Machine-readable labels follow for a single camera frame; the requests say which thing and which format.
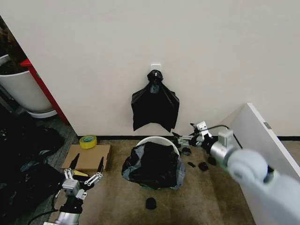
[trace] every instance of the white plant pot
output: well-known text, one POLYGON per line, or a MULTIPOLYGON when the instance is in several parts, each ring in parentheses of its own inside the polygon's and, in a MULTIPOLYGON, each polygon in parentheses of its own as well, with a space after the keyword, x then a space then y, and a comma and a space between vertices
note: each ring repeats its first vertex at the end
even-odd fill
MULTIPOLYGON (((9 55, 0 57, 0 66, 9 61, 9 55)), ((28 112, 52 116, 53 107, 29 71, 12 75, 0 75, 0 84, 28 112)))

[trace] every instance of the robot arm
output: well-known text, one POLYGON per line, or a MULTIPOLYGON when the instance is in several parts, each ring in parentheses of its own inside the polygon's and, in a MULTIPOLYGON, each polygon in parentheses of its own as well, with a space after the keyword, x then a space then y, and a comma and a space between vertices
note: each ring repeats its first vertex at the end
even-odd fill
POLYGON ((298 181, 272 169, 258 152, 238 148, 232 130, 219 132, 216 140, 205 122, 192 126, 194 133, 189 136, 174 133, 177 144, 204 148, 236 182, 257 196, 261 206, 277 219, 278 224, 300 224, 298 181))
POLYGON ((66 179, 62 184, 62 190, 64 190, 64 192, 66 193, 66 203, 61 206, 60 213, 54 224, 44 222, 44 225, 78 225, 80 214, 83 211, 82 204, 85 197, 87 196, 86 191, 93 188, 94 185, 102 179, 104 161, 103 157, 101 158, 96 174, 82 183, 80 183, 78 180, 75 180, 73 175, 78 158, 79 154, 77 154, 75 159, 71 162, 70 168, 64 170, 66 179))

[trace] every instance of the cardboard box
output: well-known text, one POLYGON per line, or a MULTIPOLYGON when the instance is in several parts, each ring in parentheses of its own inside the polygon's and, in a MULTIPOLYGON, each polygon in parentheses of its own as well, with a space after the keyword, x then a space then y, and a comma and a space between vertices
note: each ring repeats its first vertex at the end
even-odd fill
POLYGON ((103 166, 107 171, 111 151, 112 146, 108 144, 97 144, 91 149, 82 149, 79 144, 72 144, 61 168, 69 168, 71 161, 80 153, 76 170, 92 176, 97 172, 100 160, 104 157, 103 166))

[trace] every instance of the floor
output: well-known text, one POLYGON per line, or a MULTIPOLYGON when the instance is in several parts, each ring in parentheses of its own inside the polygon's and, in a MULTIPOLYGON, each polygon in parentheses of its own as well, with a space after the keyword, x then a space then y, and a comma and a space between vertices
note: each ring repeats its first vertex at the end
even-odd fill
MULTIPOLYGON (((71 143, 77 143, 75 132, 70 126, 63 125, 58 118, 46 123, 66 138, 65 145, 55 155, 49 157, 49 163, 56 169, 66 156, 71 143)), ((202 172, 195 165, 207 161, 206 153, 199 148, 192 148, 190 156, 181 156, 186 165, 184 184, 179 190, 147 190, 131 183, 121 176, 121 168, 138 140, 100 141, 112 145, 112 160, 104 178, 88 191, 84 201, 80 225, 253 225, 255 224, 241 189, 229 175, 218 166, 209 165, 209 170, 202 172), (155 210, 145 209, 146 199, 154 197, 157 201, 155 210)), ((295 160, 300 162, 300 142, 283 142, 295 160)), ((35 212, 17 219, 14 225, 27 224, 33 216, 50 209, 51 198, 45 200, 35 212)), ((59 208, 65 202, 62 193, 56 202, 59 208)), ((43 221, 54 221, 57 213, 45 215, 31 225, 42 225, 43 221)))

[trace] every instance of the yellow object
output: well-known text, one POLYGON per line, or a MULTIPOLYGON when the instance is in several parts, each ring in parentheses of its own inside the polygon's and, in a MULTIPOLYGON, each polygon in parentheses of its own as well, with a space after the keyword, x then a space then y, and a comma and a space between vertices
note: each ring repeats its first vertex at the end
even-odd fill
POLYGON ((83 149, 91 149, 96 146, 97 144, 97 137, 95 135, 87 135, 83 136, 79 140, 80 147, 83 149))
POLYGON ((74 175, 88 177, 86 173, 79 172, 78 170, 74 170, 74 175))

